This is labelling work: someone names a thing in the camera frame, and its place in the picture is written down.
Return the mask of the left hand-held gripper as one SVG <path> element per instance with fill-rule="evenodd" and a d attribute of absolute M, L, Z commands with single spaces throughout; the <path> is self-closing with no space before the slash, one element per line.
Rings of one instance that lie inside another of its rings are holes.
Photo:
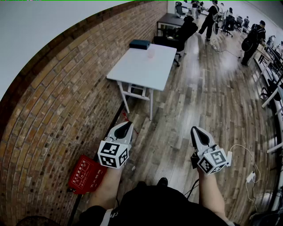
<path fill-rule="evenodd" d="M 106 140 L 102 140 L 98 149 L 98 158 L 102 166 L 121 168 L 129 158 L 134 124 L 126 121 L 114 126 Z"/>

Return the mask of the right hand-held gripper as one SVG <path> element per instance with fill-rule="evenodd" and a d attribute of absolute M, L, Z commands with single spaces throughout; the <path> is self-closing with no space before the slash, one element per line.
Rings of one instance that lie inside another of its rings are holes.
<path fill-rule="evenodd" d="M 216 145 L 212 135 L 206 130 L 193 126 L 191 128 L 191 139 L 193 147 L 197 152 L 202 148 L 208 148 L 199 157 L 197 166 L 206 174 L 211 175 L 220 171 L 224 166 L 229 166 L 230 160 L 223 148 Z"/>

